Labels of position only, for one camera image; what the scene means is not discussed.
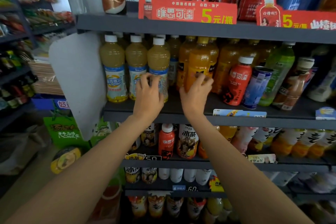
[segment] red label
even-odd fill
[[[139,0],[139,19],[144,18],[237,24],[237,5],[201,1]]]
[[[264,0],[256,14],[259,26],[336,30],[336,13],[283,10],[275,0]]]
[[[223,90],[224,103],[239,105],[250,81],[252,68],[247,65],[234,66],[229,75],[228,86]]]

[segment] forearm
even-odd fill
[[[275,184],[240,154],[204,115],[191,115],[188,120],[202,141],[242,223],[312,223]]]
[[[50,181],[6,223],[85,223],[147,123],[129,116],[119,128]]]

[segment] beverage can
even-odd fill
[[[321,140],[324,135],[325,131],[323,129],[308,129],[307,133],[293,146],[291,154],[294,157],[305,157],[308,153],[308,149],[317,141]]]
[[[135,96],[135,84],[140,81],[143,74],[147,73],[147,66],[143,67],[132,67],[128,66],[130,75],[130,85],[129,85],[129,98],[132,100],[136,99]]]
[[[232,138],[231,144],[239,150],[240,153],[245,153],[249,142],[255,136],[258,127],[240,127],[240,130]]]
[[[299,172],[279,172],[279,174],[273,179],[273,183],[276,186],[286,186],[291,179],[294,178]]]
[[[158,142],[158,124],[150,124],[144,132],[141,133],[141,142],[145,146],[154,146]]]
[[[322,139],[317,141],[316,144],[308,149],[307,156],[309,158],[320,158],[323,156],[324,151],[336,142],[336,131],[326,130]]]
[[[168,101],[168,82],[167,82],[168,70],[169,68],[162,71],[149,69],[149,73],[161,76],[161,79],[159,81],[159,92],[163,94],[165,103]]]
[[[179,59],[178,58],[170,58],[169,72],[168,72],[169,86],[173,86],[176,83],[178,67],[179,67]]]
[[[180,124],[178,137],[177,154],[187,159],[195,157],[199,139],[194,128],[189,124]]]
[[[283,128],[278,138],[273,141],[271,151],[279,155],[288,155],[294,144],[301,139],[307,132],[307,129],[301,128]]]
[[[163,214],[163,205],[166,197],[149,196],[149,213],[153,218],[160,218]]]
[[[147,184],[152,184],[156,181],[156,178],[158,176],[157,168],[154,167],[143,167],[142,168],[142,175],[141,178],[143,182]]]
[[[253,57],[239,57],[239,64],[235,65],[229,74],[229,82],[223,90],[223,101],[228,105],[239,105],[246,87],[250,81]]]
[[[144,217],[147,213],[147,197],[128,197],[132,205],[132,212],[135,217]]]
[[[197,172],[197,169],[185,169],[183,173],[183,178],[187,182],[193,182],[196,177],[196,172]]]
[[[188,197],[187,200],[187,212],[192,220],[197,220],[200,216],[201,210],[203,209],[207,200],[200,197]]]
[[[173,183],[179,183],[182,180],[183,168],[171,168],[170,169],[170,180]]]
[[[254,151],[261,151],[264,143],[273,134],[275,128],[259,127],[258,132],[248,144],[248,148]]]
[[[140,168],[139,167],[125,167],[126,182],[136,183],[140,180]]]
[[[199,146],[198,146],[198,155],[201,158],[208,158],[207,153],[205,152],[205,149],[203,148],[202,142],[199,142]]]
[[[159,177],[162,180],[166,180],[169,178],[170,169],[169,168],[159,168]]]
[[[171,217],[177,218],[179,216],[183,200],[183,197],[167,196],[167,211]]]
[[[210,178],[211,172],[212,172],[211,169],[197,169],[196,176],[195,176],[196,182],[199,185],[207,184]]]
[[[242,103],[249,109],[255,109],[273,73],[273,69],[256,66],[252,70],[249,85],[246,88]]]
[[[122,102],[127,96],[124,65],[117,68],[104,66],[107,81],[107,99]]]

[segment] bottle cap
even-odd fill
[[[207,44],[209,42],[209,38],[206,36],[199,36],[197,39],[197,43],[199,44]]]
[[[243,64],[252,64],[253,62],[253,57],[249,56],[241,56],[239,57],[238,61]]]
[[[296,42],[282,42],[283,44],[286,44],[286,45],[295,45]]]
[[[265,5],[266,4],[274,5],[274,0],[264,0],[264,1],[265,1]]]
[[[306,58],[306,57],[300,57],[297,66],[306,68],[306,69],[311,69],[312,66],[314,65],[315,60],[313,58]]]
[[[172,132],[173,131],[173,124],[167,124],[167,123],[162,124],[162,131],[165,132],[165,133]]]
[[[166,35],[156,35],[157,37],[162,37],[163,39],[166,40]]]
[[[113,32],[114,35],[116,35],[118,38],[123,38],[124,34],[123,32]]]
[[[117,42],[117,36],[116,35],[105,35],[105,41],[109,43],[115,43]]]
[[[164,45],[165,44],[165,39],[162,37],[155,37],[153,38],[153,44],[154,45]]]
[[[141,35],[131,35],[131,42],[133,43],[141,43]]]

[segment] white bottle cap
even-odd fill
[[[172,132],[173,131],[173,124],[167,124],[167,123],[162,124],[162,131],[165,132],[165,133]]]
[[[118,38],[123,38],[124,34],[123,32],[113,32],[114,35],[116,35]]]
[[[295,45],[296,42],[282,42],[283,44],[286,44],[286,45]]]
[[[166,40],[166,35],[156,35],[157,37],[163,37]]]
[[[239,57],[238,61],[243,64],[252,64],[253,62],[253,57],[249,56],[241,56]]]
[[[165,39],[162,37],[155,37],[153,38],[153,44],[154,45],[164,45],[165,44]]]
[[[105,41],[109,43],[115,43],[117,42],[117,36],[116,35],[105,35]]]
[[[141,35],[131,35],[131,42],[133,43],[141,43]]]
[[[306,68],[306,69],[311,69],[314,65],[315,60],[313,58],[306,58],[306,57],[300,57],[297,66]]]
[[[265,0],[265,4],[272,4],[272,5],[274,5],[274,0]]]

